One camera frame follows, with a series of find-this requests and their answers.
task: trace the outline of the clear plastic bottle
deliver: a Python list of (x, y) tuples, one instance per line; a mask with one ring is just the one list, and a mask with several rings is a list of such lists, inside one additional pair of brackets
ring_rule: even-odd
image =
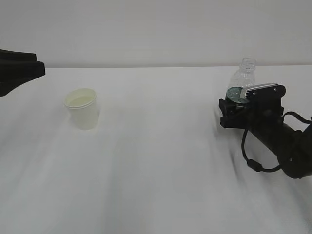
[(226, 92), (226, 99), (236, 103), (247, 102), (245, 99), (240, 98), (240, 92), (242, 88), (255, 85), (255, 63), (256, 61), (253, 58), (243, 58), (242, 63), (239, 66), (239, 70), (234, 73), (230, 80), (230, 84)]

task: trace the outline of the black cable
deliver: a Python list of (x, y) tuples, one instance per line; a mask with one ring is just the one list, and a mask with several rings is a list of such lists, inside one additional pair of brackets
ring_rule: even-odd
[[(299, 120), (300, 122), (303, 122), (303, 123), (306, 123), (306, 124), (311, 124), (312, 123), (312, 117), (311, 117), (311, 120), (307, 120), (305, 118), (303, 118), (301, 115), (297, 114), (296, 112), (293, 112), (293, 111), (288, 111), (286, 112), (282, 118), (284, 120), (285, 116), (286, 115), (291, 115), (293, 117), (295, 117), (297, 120)], [(285, 159), (285, 161), (283, 161), (282, 163), (280, 163), (279, 165), (277, 165), (276, 167), (273, 167), (273, 168), (263, 168), (262, 167), (262, 164), (258, 163), (257, 161), (253, 160), (253, 159), (249, 159), (246, 155), (246, 151), (245, 151), (245, 140), (246, 140), (246, 136), (247, 136), (247, 132), (248, 132), (248, 129), (249, 129), (249, 125), (247, 125), (247, 127), (245, 128), (244, 130), (244, 133), (243, 133), (243, 138), (242, 138), (242, 144), (241, 144), (241, 148), (242, 148), (242, 154), (243, 154), (243, 157), (244, 159), (246, 160), (247, 162), (247, 165), (252, 168), (253, 170), (255, 170), (256, 172), (276, 172), (278, 171), (279, 169), (282, 168), (282, 166), (288, 162), (292, 155), (290, 154), (291, 150), (289, 150), (289, 156)]]
[(293, 112), (293, 111), (288, 111), (286, 112), (282, 117), (283, 117), (283, 120), (285, 118), (285, 116), (287, 115), (290, 115), (290, 116), (293, 116), (295, 117), (297, 120), (299, 120), (300, 122), (303, 122), (303, 123), (306, 123), (306, 124), (311, 124), (312, 123), (312, 117), (311, 117), (311, 120), (307, 120), (305, 118), (303, 118), (301, 115), (297, 114), (296, 112)]
[(263, 168), (262, 165), (260, 163), (258, 163), (257, 161), (253, 160), (253, 159), (249, 159), (246, 155), (246, 152), (245, 152), (245, 140), (246, 140), (246, 136), (247, 136), (247, 132), (248, 132), (248, 128), (245, 129), (244, 133), (243, 133), (243, 138), (242, 138), (242, 154), (243, 154), (243, 157), (244, 159), (246, 160), (247, 162), (247, 165), (254, 169), (256, 172), (276, 172), (278, 171), (279, 169), (281, 169), (281, 164), (277, 165), (276, 167), (274, 168), (270, 168), (270, 169), (267, 169), (267, 168)]

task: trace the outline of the white wall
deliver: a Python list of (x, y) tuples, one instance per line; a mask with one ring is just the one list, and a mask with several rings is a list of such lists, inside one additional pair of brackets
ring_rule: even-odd
[(0, 48), (49, 67), (312, 64), (311, 10), (311, 0), (2, 0)]

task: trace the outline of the robotic arm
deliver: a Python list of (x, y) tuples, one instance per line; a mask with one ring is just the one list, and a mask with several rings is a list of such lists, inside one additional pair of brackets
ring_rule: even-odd
[(35, 54), (0, 50), (0, 97), (44, 75), (44, 64)]
[[(250, 168), (257, 172), (275, 172), (282, 169), (291, 178), (302, 178), (312, 175), (312, 121), (295, 112), (283, 115), (281, 98), (285, 93), (285, 87), (278, 84), (243, 88), (240, 97), (247, 100), (247, 103), (236, 103), (229, 99), (219, 100), (223, 114), (220, 124), (224, 128), (245, 130), (241, 148)], [(284, 123), (285, 115), (291, 115), (309, 126), (304, 132), (295, 131)], [(277, 156), (279, 165), (266, 169), (246, 156), (245, 138), (248, 131)]]

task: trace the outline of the paper cup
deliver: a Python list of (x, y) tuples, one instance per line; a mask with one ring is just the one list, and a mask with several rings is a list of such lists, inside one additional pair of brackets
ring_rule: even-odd
[(76, 89), (70, 92), (64, 101), (72, 120), (78, 128), (89, 130), (98, 122), (96, 104), (97, 94), (92, 89)]

